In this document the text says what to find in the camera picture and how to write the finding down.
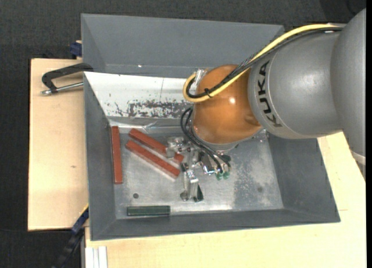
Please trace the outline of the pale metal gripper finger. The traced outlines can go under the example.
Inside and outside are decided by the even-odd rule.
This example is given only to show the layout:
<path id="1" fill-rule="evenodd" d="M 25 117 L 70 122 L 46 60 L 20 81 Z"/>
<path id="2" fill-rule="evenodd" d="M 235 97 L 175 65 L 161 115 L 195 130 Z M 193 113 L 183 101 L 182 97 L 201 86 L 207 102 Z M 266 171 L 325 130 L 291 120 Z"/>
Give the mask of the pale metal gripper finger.
<path id="1" fill-rule="evenodd" d="M 180 198 L 182 201 L 187 201 L 191 199 L 191 187 L 189 186 L 189 173 L 185 171 L 183 173 L 183 192 L 180 194 Z"/>
<path id="2" fill-rule="evenodd" d="M 197 178 L 191 178 L 188 181 L 188 197 L 193 199 L 195 202 L 200 202 L 204 199 L 199 180 Z"/>

